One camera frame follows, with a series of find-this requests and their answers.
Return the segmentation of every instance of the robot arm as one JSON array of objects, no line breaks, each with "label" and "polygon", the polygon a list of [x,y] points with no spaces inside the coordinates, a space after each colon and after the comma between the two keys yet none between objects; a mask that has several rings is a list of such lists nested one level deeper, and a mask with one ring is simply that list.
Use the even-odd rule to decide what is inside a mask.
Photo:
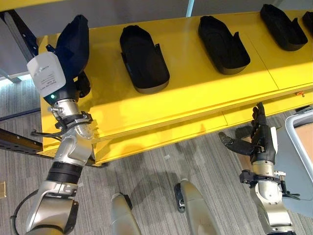
[{"label": "robot arm", "polygon": [[266,123],[262,103],[253,108],[251,143],[233,139],[219,133],[222,143],[231,151],[250,156],[252,170],[243,170],[241,183],[250,185],[250,194],[258,209],[258,216],[266,234],[295,235],[290,216],[283,205],[282,197],[297,198],[286,190],[285,173],[275,171],[277,137],[275,127]]},{"label": "robot arm", "polygon": [[[53,110],[63,120],[82,115],[76,102],[70,99],[56,102]],[[92,154],[92,131],[87,120],[90,121],[88,117],[78,118],[67,124],[67,127],[77,125],[62,135],[52,167],[30,210],[27,235],[46,234],[48,230],[54,232],[51,234],[68,234],[73,230],[78,211],[78,202],[73,198],[82,169]]]},{"label": "robot arm", "polygon": [[[27,235],[69,234],[76,223],[78,202],[73,198],[82,169],[93,152],[92,117],[81,112],[77,105],[78,99],[90,91],[84,73],[89,58],[87,22],[84,16],[76,16],[59,36],[56,48],[48,45],[48,52],[35,56],[27,64],[37,90],[58,121],[56,128],[61,130],[53,134],[32,133],[55,138],[61,144],[46,180],[37,193],[31,194],[36,193],[26,222]],[[22,203],[12,216],[13,227]]]}]

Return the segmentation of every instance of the yellow shelf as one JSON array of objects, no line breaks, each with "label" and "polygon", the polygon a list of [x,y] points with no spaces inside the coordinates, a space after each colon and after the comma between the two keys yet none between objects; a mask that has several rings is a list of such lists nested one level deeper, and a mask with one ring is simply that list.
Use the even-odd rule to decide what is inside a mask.
[{"label": "yellow shelf", "polygon": [[[288,14],[303,15],[304,12],[291,11]],[[295,55],[288,57],[289,54],[287,56],[276,52],[282,50],[274,41],[271,42],[272,38],[268,32],[264,33],[267,29],[260,21],[259,13],[222,14],[214,17],[223,21],[232,33],[239,31],[250,55],[251,63],[239,74],[223,75],[213,67],[197,33],[200,17],[136,23],[149,31],[154,43],[160,43],[170,72],[168,87],[153,95],[135,91],[123,64],[119,37],[123,28],[129,24],[90,29],[90,57],[86,74],[91,83],[91,92],[79,100],[79,106],[81,110],[92,114],[95,132],[93,141],[97,145],[100,145],[100,142],[109,142],[109,146],[119,146],[111,148],[109,155],[97,159],[107,161],[124,156],[117,154],[123,151],[114,149],[121,148],[121,142],[132,142],[132,138],[141,139],[141,135],[146,132],[151,135],[146,137],[151,141],[146,140],[147,142],[141,144],[141,151],[161,146],[160,141],[153,139],[158,137],[153,135],[165,130],[169,139],[163,138],[163,144],[201,134],[199,131],[179,134],[182,123],[192,125],[193,130],[199,130],[199,125],[209,125],[211,115],[220,116],[221,112],[226,110],[313,88],[313,79],[310,80],[313,78],[313,72],[310,70],[313,64],[310,34],[306,33],[309,42],[294,52],[297,58],[307,60],[299,60],[299,63],[292,60]],[[254,36],[257,32],[261,38]],[[45,51],[48,43],[55,44],[56,39],[57,35],[42,38],[40,52]],[[280,73],[272,72],[271,68],[266,66],[266,54],[262,55],[259,51],[258,44],[261,40],[268,43],[268,51],[276,53],[273,57],[277,55],[278,62],[286,59],[291,60],[293,64],[279,67],[281,63],[277,62],[278,68],[274,71],[279,70]],[[300,76],[294,76],[293,70]],[[56,132],[55,119],[47,111],[47,107],[48,104],[42,100],[43,131]],[[228,126],[220,121],[217,123],[210,128],[206,127],[204,133]],[[177,134],[171,136],[171,128],[176,126],[178,129],[173,132]],[[57,146],[58,142],[54,139],[44,138],[44,153],[55,152]]]},{"label": "yellow shelf", "polygon": [[[309,90],[304,96],[289,94],[280,98],[268,99],[263,102],[267,116],[296,109],[313,103],[313,91]],[[249,104],[239,108],[223,111],[227,125],[234,126],[252,120],[252,108],[256,104]]]},{"label": "yellow shelf", "polygon": [[[267,116],[296,109],[313,103],[313,91],[308,91],[305,96],[286,95],[264,102]],[[96,164],[109,162],[135,153],[161,147],[167,144],[190,139],[196,136],[225,129],[252,120],[252,108],[246,105],[226,112],[218,112],[206,117],[183,121],[166,127],[150,131],[131,134],[112,140],[105,140],[94,144]],[[55,146],[46,148],[44,154],[53,157]]]},{"label": "yellow shelf", "polygon": [[0,0],[0,11],[63,0]]},{"label": "yellow shelf", "polygon": [[250,40],[280,90],[313,82],[313,42],[312,34],[302,21],[305,12],[286,11],[291,20],[298,18],[308,38],[308,43],[297,51],[282,50],[269,34],[260,14],[244,14],[233,21],[233,24],[243,24],[246,32],[250,32],[248,34]]}]

